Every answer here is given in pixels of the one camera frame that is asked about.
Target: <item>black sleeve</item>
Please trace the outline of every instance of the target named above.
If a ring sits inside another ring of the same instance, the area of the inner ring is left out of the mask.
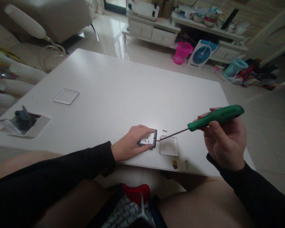
[[[285,227],[285,195],[247,163],[233,172],[221,168],[210,154],[207,159],[233,188],[257,227]]]
[[[111,143],[35,163],[0,179],[0,227],[30,227],[83,179],[115,163]]]

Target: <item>cabinet drawer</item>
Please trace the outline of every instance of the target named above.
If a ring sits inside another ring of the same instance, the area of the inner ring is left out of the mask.
[[[174,37],[175,33],[153,28],[151,41],[171,46],[174,41]]]
[[[222,58],[226,60],[233,60],[238,57],[241,53],[225,47],[219,47],[213,54],[213,57]]]
[[[130,21],[130,33],[151,39],[153,27],[136,21]]]

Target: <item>screwdriver shaft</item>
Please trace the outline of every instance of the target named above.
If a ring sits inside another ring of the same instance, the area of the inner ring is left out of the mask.
[[[172,135],[166,136],[166,137],[164,137],[164,138],[162,138],[162,139],[160,139],[160,140],[156,140],[156,141],[159,142],[159,141],[161,141],[161,140],[163,140],[163,139],[166,139],[166,138],[169,138],[169,137],[171,137],[171,136],[177,135],[177,134],[179,134],[179,133],[181,133],[181,132],[183,132],[183,131],[186,131],[186,130],[188,130],[188,129],[189,129],[189,128],[186,128],[186,129],[184,129],[184,130],[178,131],[178,132],[176,132],[176,133],[173,133]]]

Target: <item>pink trash can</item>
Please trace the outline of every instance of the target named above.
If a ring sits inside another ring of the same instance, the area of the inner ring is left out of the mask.
[[[185,42],[178,42],[177,49],[174,56],[174,62],[181,65],[185,62],[185,58],[193,51],[193,47]]]

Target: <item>person's left hand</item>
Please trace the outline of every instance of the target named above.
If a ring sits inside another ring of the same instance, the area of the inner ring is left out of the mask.
[[[150,149],[153,144],[147,144],[139,147],[137,142],[146,134],[151,134],[154,132],[154,129],[148,128],[144,125],[131,127],[129,132],[124,137],[111,145],[111,150],[115,161],[120,162],[128,160]]]

